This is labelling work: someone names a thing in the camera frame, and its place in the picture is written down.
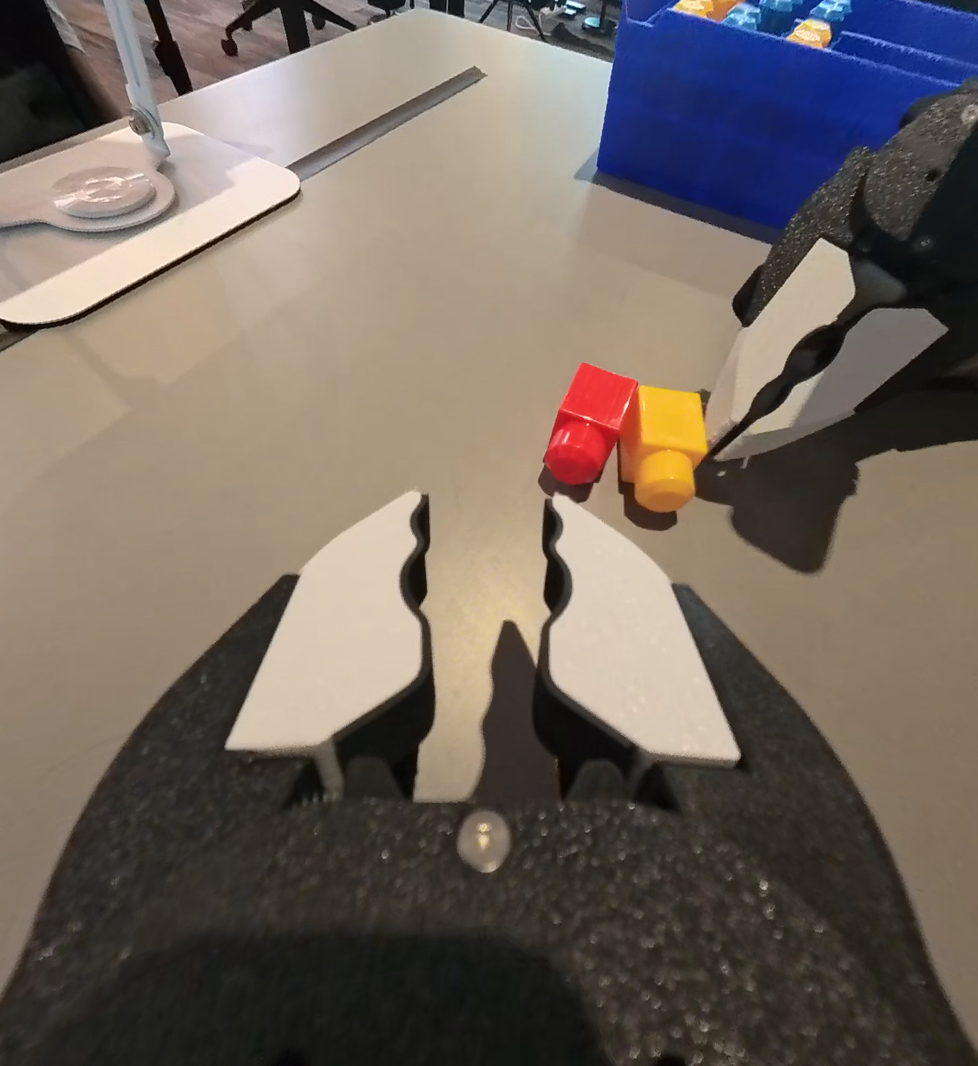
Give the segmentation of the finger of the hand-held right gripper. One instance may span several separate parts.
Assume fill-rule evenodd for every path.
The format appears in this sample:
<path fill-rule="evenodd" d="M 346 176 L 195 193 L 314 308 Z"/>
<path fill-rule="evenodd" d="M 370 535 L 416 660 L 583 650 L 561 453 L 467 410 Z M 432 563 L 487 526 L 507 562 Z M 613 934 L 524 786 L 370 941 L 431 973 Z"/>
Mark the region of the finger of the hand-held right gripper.
<path fill-rule="evenodd" d="M 921 308 L 873 308 L 845 328 L 777 342 L 792 326 L 753 324 L 740 332 L 708 402 L 717 461 L 744 461 L 844 421 L 947 333 Z"/>
<path fill-rule="evenodd" d="M 848 253 L 818 240 L 761 313 L 737 334 L 705 410 L 710 447 L 725 445 L 764 389 L 782 379 L 800 342 L 832 325 L 854 297 Z"/>

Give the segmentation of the small yellow mega block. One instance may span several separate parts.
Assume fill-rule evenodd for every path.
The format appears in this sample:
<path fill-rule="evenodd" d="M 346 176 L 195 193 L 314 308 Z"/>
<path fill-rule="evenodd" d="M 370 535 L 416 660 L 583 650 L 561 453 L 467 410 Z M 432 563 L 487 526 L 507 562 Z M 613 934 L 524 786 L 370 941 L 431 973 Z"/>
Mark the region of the small yellow mega block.
<path fill-rule="evenodd" d="M 701 395 L 639 385 L 618 442 L 619 479 L 642 508 L 677 512 L 695 497 L 708 447 Z"/>

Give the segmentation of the black office chair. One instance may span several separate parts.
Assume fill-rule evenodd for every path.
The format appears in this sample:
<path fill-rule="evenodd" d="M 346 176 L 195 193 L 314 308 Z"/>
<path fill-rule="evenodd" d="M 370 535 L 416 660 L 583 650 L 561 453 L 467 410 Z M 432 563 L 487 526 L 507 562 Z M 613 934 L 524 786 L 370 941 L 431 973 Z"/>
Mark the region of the black office chair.
<path fill-rule="evenodd" d="M 319 31 L 325 29 L 327 23 L 347 31 L 356 29 L 355 25 L 337 15 L 331 9 L 325 7 L 322 2 L 242 1 L 241 6 L 242 13 L 224 28 L 225 35 L 220 41 L 220 46 L 227 56 L 235 58 L 239 54 L 238 44 L 233 38 L 235 31 L 242 30 L 248 32 L 257 19 L 274 11 L 280 12 L 286 46 L 290 54 L 307 50 L 311 47 L 307 22 L 308 16 L 311 17 L 312 27 Z"/>

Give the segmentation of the small red mega block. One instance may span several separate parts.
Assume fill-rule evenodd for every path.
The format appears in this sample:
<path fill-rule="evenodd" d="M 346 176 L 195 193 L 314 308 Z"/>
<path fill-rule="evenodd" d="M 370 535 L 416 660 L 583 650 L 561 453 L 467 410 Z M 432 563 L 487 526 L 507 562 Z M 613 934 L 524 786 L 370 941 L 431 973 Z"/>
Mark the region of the small red mega block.
<path fill-rule="evenodd" d="M 543 462 L 570 486 L 593 483 L 607 464 L 638 393 L 638 381 L 580 364 L 558 407 Z"/>

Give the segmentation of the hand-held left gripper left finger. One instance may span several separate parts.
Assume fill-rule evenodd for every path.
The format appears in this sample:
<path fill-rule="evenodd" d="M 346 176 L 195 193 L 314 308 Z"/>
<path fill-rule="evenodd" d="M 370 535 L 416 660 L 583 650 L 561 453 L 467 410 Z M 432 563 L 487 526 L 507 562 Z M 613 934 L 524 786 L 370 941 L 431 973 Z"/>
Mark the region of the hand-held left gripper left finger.
<path fill-rule="evenodd" d="M 227 752 L 310 762 L 328 800 L 372 758 L 416 756 L 435 718 L 429 499 L 410 490 L 307 562 L 227 737 Z"/>

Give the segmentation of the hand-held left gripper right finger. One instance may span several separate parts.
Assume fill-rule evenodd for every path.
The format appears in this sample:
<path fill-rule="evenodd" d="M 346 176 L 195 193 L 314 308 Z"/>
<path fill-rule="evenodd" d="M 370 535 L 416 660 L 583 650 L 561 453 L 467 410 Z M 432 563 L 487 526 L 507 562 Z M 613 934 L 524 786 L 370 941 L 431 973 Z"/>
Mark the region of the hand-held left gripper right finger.
<path fill-rule="evenodd" d="M 628 784 L 656 766 L 732 771 L 727 714 L 666 570 L 567 496 L 543 510 L 549 614 L 538 649 L 538 739 L 576 780 L 605 760 Z"/>

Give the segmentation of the blue divided plastic bin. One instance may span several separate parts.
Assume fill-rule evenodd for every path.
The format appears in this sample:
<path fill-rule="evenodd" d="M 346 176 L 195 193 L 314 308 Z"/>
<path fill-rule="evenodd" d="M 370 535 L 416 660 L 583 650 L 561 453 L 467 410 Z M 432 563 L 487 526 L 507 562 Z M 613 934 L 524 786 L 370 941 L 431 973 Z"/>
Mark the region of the blue divided plastic bin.
<path fill-rule="evenodd" d="M 855 1 L 828 47 L 625 2 L 598 169 L 780 229 L 848 154 L 978 79 L 978 2 Z"/>

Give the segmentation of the dark curved panel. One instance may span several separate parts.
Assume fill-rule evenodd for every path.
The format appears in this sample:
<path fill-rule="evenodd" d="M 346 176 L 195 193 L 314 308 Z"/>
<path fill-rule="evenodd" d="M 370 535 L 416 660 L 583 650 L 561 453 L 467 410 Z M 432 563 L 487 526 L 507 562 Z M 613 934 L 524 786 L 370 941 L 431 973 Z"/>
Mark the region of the dark curved panel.
<path fill-rule="evenodd" d="M 52 1 L 0 1 L 0 164 L 128 111 Z"/>

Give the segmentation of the clear suction mount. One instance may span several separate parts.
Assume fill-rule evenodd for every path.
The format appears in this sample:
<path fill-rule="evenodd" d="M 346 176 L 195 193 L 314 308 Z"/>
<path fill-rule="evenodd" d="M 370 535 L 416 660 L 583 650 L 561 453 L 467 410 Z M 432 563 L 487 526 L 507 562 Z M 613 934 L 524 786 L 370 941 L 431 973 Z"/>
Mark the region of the clear suction mount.
<path fill-rule="evenodd" d="M 0 172 L 0 230 L 43 224 L 71 233 L 111 233 L 167 210 L 160 174 L 170 148 L 130 2 L 106 1 L 135 140 L 96 138 Z"/>

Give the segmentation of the white pad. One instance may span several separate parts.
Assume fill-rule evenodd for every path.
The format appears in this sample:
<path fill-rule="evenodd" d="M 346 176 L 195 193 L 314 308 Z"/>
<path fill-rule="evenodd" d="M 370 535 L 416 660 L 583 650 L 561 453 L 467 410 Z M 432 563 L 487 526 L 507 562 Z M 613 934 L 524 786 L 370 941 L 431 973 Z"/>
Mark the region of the white pad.
<path fill-rule="evenodd" d="M 0 322 L 52 326 L 89 313 L 294 200 L 292 169 L 182 124 L 169 155 L 115 124 L 0 165 Z M 154 194 L 112 217 L 59 210 L 89 169 L 142 174 Z"/>

